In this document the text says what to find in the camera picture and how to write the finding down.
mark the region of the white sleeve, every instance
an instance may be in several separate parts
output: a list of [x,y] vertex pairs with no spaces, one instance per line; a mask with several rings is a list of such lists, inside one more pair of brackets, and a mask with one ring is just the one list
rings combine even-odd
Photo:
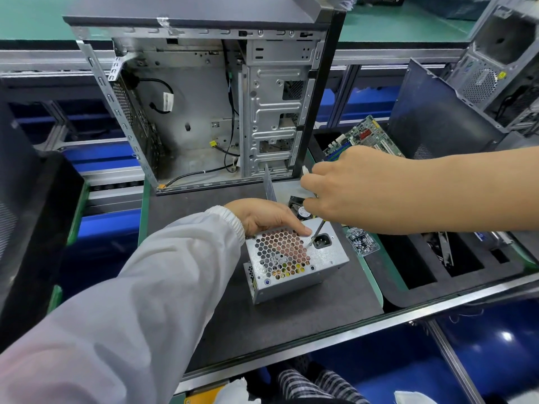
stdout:
[[155,232],[0,355],[0,402],[167,404],[244,241],[220,206]]

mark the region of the yellow object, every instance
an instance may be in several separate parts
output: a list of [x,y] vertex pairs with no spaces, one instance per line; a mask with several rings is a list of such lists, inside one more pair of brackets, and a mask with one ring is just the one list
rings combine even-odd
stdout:
[[183,401],[183,404],[213,404],[213,401],[215,401],[215,397],[217,396],[217,393],[223,388],[224,386],[219,386],[216,388],[213,388],[212,390],[205,391],[203,393],[199,394],[193,394],[189,397],[186,397]]

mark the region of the striped pants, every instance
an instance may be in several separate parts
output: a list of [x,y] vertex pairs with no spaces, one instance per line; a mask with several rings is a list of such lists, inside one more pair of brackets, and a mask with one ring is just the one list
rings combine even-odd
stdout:
[[297,370],[284,370],[277,376],[281,394],[286,400],[297,398],[336,398],[355,404],[369,404],[367,399],[346,380],[324,369],[313,382]]

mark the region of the green table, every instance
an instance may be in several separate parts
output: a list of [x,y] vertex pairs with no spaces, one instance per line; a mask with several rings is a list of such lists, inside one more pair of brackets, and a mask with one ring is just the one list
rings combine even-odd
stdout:
[[[62,15],[72,0],[2,0],[0,40],[74,40]],[[473,21],[445,20],[413,3],[356,6],[341,42],[465,42]]]

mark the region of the cable tag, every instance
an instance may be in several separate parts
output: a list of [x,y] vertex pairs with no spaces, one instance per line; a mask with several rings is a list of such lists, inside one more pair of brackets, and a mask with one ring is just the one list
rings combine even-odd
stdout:
[[174,94],[163,92],[163,111],[171,112],[174,106]]

